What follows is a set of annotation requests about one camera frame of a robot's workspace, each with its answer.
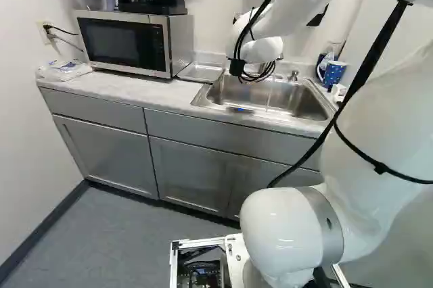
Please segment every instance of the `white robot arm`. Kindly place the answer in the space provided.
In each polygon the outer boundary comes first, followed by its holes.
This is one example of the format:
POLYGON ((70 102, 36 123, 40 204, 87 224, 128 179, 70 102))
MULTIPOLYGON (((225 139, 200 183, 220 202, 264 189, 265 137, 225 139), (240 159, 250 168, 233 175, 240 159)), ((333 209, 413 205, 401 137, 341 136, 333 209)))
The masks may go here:
MULTIPOLYGON (((240 59, 273 61, 282 51, 278 36, 305 25, 328 1, 274 0, 252 27, 256 40, 246 35, 240 59)), ((229 58, 236 58, 235 44, 249 19, 248 13, 234 24, 229 58)), ((344 136, 368 156, 425 180, 433 180, 433 117, 427 113, 433 100, 431 66, 433 42, 368 82, 337 122, 344 136)), ((426 188, 376 172, 335 131, 323 144, 320 169, 322 185, 265 189, 242 206, 240 222, 251 262, 272 287, 302 287, 315 267, 370 254, 386 238, 396 215, 426 188)))

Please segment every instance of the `gray countertop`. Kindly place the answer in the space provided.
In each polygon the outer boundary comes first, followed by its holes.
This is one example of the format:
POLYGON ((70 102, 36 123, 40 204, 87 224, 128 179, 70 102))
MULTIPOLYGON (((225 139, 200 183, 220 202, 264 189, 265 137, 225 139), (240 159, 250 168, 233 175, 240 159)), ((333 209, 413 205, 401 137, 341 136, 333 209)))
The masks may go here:
POLYGON ((296 118, 274 120, 193 106, 190 103, 203 84, 178 79, 162 80, 145 76, 92 72, 66 82, 49 82, 38 79, 37 85, 148 109, 312 138, 318 137, 325 128, 324 125, 299 122, 296 118))

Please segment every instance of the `floor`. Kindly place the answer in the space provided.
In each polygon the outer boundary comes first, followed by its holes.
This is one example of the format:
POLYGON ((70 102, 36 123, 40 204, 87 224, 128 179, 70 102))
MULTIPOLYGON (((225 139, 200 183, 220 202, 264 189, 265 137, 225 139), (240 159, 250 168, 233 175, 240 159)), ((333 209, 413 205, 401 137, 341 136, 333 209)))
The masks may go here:
POLYGON ((167 288, 170 241, 236 232, 89 188, 2 288, 167 288))

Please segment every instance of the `microwave door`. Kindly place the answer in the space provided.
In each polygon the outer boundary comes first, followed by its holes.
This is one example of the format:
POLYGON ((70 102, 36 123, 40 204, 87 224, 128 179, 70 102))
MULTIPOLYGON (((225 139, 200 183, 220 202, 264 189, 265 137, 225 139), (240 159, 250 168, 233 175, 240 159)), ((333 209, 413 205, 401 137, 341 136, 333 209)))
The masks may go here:
POLYGON ((78 18, 78 24, 89 61, 98 66, 108 64, 107 69, 128 72, 112 67, 127 66, 170 74, 166 70, 162 25, 92 18, 78 18))

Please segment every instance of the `stainless steel sink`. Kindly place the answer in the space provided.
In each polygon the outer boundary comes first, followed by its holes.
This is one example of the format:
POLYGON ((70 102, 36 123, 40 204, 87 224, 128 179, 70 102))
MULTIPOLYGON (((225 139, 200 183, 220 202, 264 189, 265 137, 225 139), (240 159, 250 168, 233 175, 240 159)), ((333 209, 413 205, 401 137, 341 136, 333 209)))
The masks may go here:
POLYGON ((278 75, 259 83, 242 84, 237 77, 224 73, 213 85, 204 85, 191 104, 227 113, 320 123, 334 112, 309 79, 294 82, 278 75))

